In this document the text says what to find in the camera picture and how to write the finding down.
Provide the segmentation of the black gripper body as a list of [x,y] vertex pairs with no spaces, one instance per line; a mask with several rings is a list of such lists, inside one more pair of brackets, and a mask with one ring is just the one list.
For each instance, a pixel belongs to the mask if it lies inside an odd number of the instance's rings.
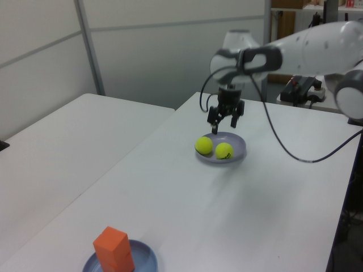
[[241,99],[242,90],[235,85],[219,86],[218,106],[221,113],[231,113]]

